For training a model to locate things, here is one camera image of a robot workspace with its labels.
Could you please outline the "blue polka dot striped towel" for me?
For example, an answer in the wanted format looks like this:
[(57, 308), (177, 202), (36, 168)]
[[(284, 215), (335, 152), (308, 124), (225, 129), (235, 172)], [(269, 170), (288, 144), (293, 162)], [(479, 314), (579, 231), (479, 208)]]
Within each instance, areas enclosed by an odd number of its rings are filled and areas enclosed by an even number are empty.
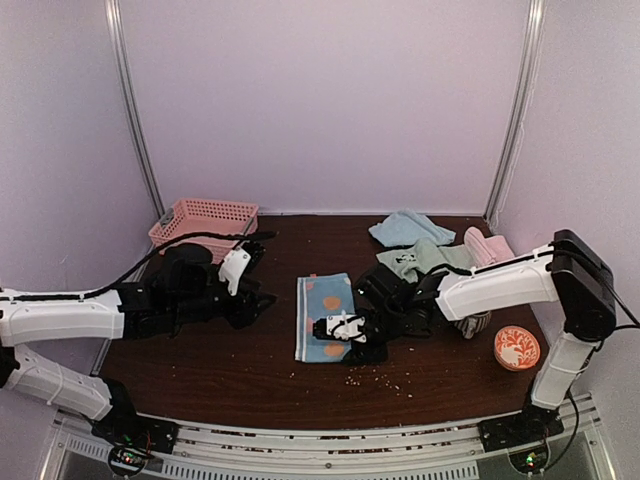
[(296, 348), (294, 358), (302, 363), (339, 363), (350, 344), (335, 339), (320, 340), (313, 326), (321, 318), (354, 313), (351, 280), (346, 273), (298, 277), (296, 284)]

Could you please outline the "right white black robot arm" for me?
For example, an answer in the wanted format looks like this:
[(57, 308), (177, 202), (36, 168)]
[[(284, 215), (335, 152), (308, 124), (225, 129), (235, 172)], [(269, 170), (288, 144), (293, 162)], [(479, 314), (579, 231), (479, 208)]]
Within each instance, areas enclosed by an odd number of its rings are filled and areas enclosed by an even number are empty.
[(445, 255), (424, 266), (416, 260), (405, 251), (387, 251), (358, 279), (354, 290), (364, 307), (327, 331), (350, 343), (345, 363), (383, 362), (389, 342), (428, 336), (437, 319), (472, 339), (495, 311), (558, 303), (561, 332), (534, 377), (526, 409), (512, 423), (519, 440), (535, 440), (617, 325), (611, 269), (571, 230), (556, 232), (550, 243), (528, 254), (487, 265), (453, 263)]

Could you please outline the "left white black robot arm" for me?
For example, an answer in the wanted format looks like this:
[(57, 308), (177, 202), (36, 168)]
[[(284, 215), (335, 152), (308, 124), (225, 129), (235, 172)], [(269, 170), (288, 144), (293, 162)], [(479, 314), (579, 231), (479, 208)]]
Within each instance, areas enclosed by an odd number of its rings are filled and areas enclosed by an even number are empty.
[(175, 336), (185, 325), (225, 319), (252, 325), (276, 298), (247, 278), (263, 248), (245, 242), (221, 263), (201, 245), (167, 248), (159, 269), (143, 281), (127, 279), (96, 291), (1, 295), (1, 386), (72, 410), (105, 426), (123, 444), (137, 442), (144, 424), (127, 389), (91, 377), (30, 349), (38, 341), (76, 338), (143, 340)]

